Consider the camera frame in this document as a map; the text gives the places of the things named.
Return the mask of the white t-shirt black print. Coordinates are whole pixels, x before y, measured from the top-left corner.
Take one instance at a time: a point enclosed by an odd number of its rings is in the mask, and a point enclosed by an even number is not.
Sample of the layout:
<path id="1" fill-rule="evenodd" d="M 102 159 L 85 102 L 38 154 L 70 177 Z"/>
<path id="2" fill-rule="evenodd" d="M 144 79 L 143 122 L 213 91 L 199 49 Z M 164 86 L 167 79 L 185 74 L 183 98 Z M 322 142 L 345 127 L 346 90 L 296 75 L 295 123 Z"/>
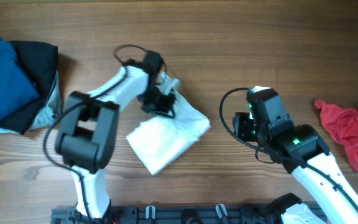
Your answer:
<path id="1" fill-rule="evenodd" d="M 190 148 L 211 127 L 209 119 L 192 107 L 177 91 L 180 81 L 160 73 L 162 93 L 173 93 L 174 118 L 154 116 L 126 136 L 129 145 L 152 174 L 158 174 L 169 163 Z"/>

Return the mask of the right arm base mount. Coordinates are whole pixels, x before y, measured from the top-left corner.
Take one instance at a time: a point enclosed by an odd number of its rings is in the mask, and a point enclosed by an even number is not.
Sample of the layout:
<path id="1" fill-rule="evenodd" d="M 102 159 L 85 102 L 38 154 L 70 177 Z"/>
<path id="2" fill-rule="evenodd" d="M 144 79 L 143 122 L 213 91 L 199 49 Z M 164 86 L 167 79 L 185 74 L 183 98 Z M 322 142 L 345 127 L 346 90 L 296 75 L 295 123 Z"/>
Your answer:
<path id="1" fill-rule="evenodd" d="M 283 195 L 269 203 L 265 219 L 267 223 L 325 224 L 293 193 Z"/>

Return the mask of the red t-shirt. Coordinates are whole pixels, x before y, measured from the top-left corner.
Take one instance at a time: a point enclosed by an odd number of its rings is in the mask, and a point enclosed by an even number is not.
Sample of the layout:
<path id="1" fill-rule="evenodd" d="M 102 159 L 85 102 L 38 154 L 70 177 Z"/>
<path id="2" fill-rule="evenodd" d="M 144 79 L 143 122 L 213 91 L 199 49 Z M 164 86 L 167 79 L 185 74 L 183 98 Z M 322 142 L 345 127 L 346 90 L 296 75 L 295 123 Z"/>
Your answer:
<path id="1" fill-rule="evenodd" d="M 358 172 L 358 111 L 323 100 L 315 100 L 314 106 L 320 111 L 323 128 L 336 143 L 344 146 L 350 166 Z"/>

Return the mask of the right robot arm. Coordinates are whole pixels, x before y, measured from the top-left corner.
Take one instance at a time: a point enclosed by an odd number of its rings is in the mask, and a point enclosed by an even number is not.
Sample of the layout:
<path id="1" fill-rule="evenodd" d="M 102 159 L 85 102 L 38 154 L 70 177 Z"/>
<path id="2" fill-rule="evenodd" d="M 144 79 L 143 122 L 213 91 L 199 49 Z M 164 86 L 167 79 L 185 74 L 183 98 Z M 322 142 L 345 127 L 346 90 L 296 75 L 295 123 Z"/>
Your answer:
<path id="1" fill-rule="evenodd" d="M 248 113 L 236 113 L 228 133 L 256 153 L 270 156 L 310 193 L 331 223 L 358 223 L 358 195 L 328 145 L 310 125 L 294 125 L 280 95 L 257 86 L 246 93 Z"/>

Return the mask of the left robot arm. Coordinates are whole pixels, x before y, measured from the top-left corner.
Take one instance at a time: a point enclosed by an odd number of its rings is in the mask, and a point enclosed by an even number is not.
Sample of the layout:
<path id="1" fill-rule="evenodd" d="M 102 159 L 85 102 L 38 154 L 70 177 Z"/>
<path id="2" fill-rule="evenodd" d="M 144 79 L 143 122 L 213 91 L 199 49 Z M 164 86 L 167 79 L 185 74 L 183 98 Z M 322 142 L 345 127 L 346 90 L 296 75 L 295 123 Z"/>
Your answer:
<path id="1" fill-rule="evenodd" d="M 68 217 L 72 223 L 112 223 L 104 169 L 114 151 L 120 111 L 137 98 L 142 111 L 175 117 L 174 94 L 157 87 L 157 77 L 166 66 L 159 53 L 147 50 L 142 61 L 120 63 L 119 73 L 100 93 L 72 92 L 57 118 L 55 151 L 63 159 L 59 166 L 72 173 L 78 197 Z"/>

